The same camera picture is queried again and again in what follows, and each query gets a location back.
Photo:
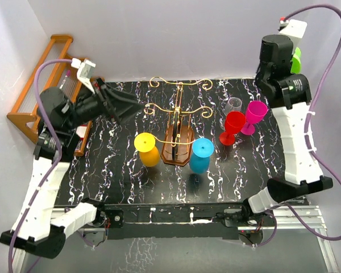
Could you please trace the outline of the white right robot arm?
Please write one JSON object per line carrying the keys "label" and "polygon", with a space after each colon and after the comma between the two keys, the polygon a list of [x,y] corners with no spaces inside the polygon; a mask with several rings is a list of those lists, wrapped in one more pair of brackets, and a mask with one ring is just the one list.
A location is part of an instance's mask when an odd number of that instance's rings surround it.
{"label": "white right robot arm", "polygon": [[256,86],[266,97],[282,140],[285,173],[270,178],[264,189],[245,199],[241,217],[250,226],[263,213],[285,201],[332,188],[332,178],[323,174],[311,152],[310,126],[306,125],[311,103],[309,82],[303,74],[292,73],[293,42],[285,35],[266,35],[261,40]]}

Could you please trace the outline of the clear wine glass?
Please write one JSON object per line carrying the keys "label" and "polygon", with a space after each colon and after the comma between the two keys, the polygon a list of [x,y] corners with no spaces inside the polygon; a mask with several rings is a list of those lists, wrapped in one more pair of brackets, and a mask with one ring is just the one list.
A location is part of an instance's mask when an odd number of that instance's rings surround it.
{"label": "clear wine glass", "polygon": [[231,111],[240,111],[242,107],[242,100],[237,97],[231,97],[224,108],[224,113],[227,115]]}

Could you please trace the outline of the magenta wine glass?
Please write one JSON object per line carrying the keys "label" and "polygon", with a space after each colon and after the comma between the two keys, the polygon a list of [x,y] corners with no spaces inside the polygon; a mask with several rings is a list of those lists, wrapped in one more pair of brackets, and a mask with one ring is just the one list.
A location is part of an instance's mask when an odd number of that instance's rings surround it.
{"label": "magenta wine glass", "polygon": [[265,103],[261,101],[251,101],[246,110],[246,123],[241,129],[244,135],[252,135],[255,132],[255,124],[259,123],[268,112]]}

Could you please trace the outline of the orange wine glass yellow base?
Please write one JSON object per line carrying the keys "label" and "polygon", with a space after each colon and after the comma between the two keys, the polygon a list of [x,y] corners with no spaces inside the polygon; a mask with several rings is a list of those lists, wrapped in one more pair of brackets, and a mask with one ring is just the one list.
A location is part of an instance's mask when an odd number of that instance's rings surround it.
{"label": "orange wine glass yellow base", "polygon": [[139,152],[140,160],[146,167],[154,167],[160,161],[156,139],[150,133],[140,133],[134,139],[134,146]]}

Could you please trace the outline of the green wine glass cream base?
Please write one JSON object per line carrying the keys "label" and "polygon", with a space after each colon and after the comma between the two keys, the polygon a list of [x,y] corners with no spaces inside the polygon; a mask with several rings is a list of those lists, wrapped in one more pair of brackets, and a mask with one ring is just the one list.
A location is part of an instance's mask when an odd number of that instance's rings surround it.
{"label": "green wine glass cream base", "polygon": [[301,50],[296,47],[294,54],[292,56],[292,67],[290,72],[294,74],[298,74],[301,72],[302,64],[301,64]]}

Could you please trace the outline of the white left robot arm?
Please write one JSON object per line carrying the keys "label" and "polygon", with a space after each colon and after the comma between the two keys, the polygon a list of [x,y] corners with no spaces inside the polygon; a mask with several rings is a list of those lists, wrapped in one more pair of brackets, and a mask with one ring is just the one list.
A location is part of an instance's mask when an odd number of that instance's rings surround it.
{"label": "white left robot arm", "polygon": [[134,94],[123,92],[101,78],[93,91],[72,102],[59,87],[41,92],[37,114],[39,137],[34,150],[33,172],[17,221],[0,237],[0,243],[38,257],[53,259],[66,239],[81,227],[105,223],[104,204],[90,198],[55,219],[51,218],[57,193],[80,141],[79,126],[104,115],[118,124],[144,109]]}

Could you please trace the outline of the gold wire wine glass rack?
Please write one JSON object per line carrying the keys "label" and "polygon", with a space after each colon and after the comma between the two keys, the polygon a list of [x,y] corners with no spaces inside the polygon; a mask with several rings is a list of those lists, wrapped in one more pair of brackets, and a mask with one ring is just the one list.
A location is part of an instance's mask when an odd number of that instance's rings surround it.
{"label": "gold wire wine glass rack", "polygon": [[162,77],[155,76],[149,80],[149,85],[152,88],[158,88],[160,81],[166,84],[176,86],[176,102],[171,109],[165,109],[154,103],[147,103],[144,107],[146,115],[154,115],[156,110],[168,114],[167,129],[165,131],[164,140],[156,139],[163,144],[161,150],[161,159],[165,164],[174,166],[185,166],[192,154],[192,144],[195,136],[191,127],[190,120],[193,114],[200,111],[203,118],[210,118],[213,115],[212,108],[208,106],[201,106],[192,111],[185,111],[182,109],[182,97],[185,86],[193,86],[201,84],[203,90],[207,91],[213,87],[210,79],[203,78],[190,83],[184,82],[169,82]]}

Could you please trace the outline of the red wine glass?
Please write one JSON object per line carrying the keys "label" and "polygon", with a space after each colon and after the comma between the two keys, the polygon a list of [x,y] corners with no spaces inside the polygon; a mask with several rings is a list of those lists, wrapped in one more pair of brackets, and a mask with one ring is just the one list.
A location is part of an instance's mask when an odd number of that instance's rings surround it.
{"label": "red wine glass", "polygon": [[225,131],[219,136],[220,142],[225,146],[234,144],[235,135],[241,131],[245,123],[246,117],[242,112],[229,112],[224,123]]}

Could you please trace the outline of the blue wine glass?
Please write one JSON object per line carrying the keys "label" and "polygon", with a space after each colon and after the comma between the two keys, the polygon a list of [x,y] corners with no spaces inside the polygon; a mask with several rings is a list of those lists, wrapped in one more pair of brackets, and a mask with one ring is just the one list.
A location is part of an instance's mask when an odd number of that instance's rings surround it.
{"label": "blue wine glass", "polygon": [[210,158],[214,152],[214,145],[207,138],[199,138],[193,142],[192,154],[189,161],[190,169],[197,174],[208,170]]}

